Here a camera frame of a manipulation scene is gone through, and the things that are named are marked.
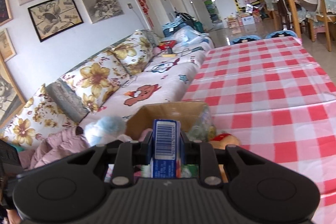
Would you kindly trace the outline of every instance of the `red and white checkered tablecloth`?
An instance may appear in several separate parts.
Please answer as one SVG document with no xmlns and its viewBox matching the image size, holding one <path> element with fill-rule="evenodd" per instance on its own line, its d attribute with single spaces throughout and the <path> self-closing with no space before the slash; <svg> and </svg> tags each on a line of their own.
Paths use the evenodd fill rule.
<svg viewBox="0 0 336 224">
<path fill-rule="evenodd" d="M 312 179 L 321 193 L 313 221 L 336 223 L 336 86 L 299 40 L 209 51 L 183 100 L 206 102 L 217 132 Z"/>
</svg>

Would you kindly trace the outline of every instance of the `blue chair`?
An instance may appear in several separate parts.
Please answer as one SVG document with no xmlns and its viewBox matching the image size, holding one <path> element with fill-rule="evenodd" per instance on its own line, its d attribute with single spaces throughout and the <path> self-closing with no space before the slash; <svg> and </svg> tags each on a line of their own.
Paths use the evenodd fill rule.
<svg viewBox="0 0 336 224">
<path fill-rule="evenodd" d="M 298 38 L 297 34 L 291 30 L 276 31 L 276 32 L 266 35 L 265 38 L 267 39 L 267 38 L 276 38 L 276 37 L 296 37 Z"/>
<path fill-rule="evenodd" d="M 232 40 L 230 42 L 230 45 L 243 43 L 244 40 L 247 40 L 248 42 L 251 42 L 251 41 L 256 41 L 256 40 L 260 40 L 260 39 L 261 39 L 261 37 L 259 37 L 257 35 L 247 35 L 245 37 L 239 37 L 239 38 L 236 38 L 236 39 Z"/>
</svg>

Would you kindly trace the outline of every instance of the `red door decoration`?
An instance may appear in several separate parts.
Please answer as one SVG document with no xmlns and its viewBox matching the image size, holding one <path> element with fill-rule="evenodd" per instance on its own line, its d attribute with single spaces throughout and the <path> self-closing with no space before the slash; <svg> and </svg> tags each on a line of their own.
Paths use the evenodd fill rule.
<svg viewBox="0 0 336 224">
<path fill-rule="evenodd" d="M 146 4 L 146 0 L 138 0 L 138 2 L 139 2 L 140 6 L 142 8 L 143 13 L 145 14 L 150 26 L 153 28 L 154 24 L 153 24 L 151 18 L 149 17 L 149 15 L 148 15 L 148 6 Z"/>
</svg>

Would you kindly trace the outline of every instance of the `blue star print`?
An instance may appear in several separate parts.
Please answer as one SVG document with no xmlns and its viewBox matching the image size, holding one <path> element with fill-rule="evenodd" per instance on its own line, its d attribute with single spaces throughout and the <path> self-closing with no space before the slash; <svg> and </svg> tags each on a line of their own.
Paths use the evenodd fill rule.
<svg viewBox="0 0 336 224">
<path fill-rule="evenodd" d="M 187 83 L 187 81 L 189 81 L 186 75 L 179 75 L 179 76 L 180 80 L 182 80 L 185 84 Z"/>
</svg>

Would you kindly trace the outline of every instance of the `person's hand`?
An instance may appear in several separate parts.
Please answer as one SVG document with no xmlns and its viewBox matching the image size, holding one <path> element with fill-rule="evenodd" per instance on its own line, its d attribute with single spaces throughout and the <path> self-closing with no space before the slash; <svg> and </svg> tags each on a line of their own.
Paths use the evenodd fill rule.
<svg viewBox="0 0 336 224">
<path fill-rule="evenodd" d="M 6 210 L 9 224 L 20 224 L 22 219 L 16 210 Z"/>
</svg>

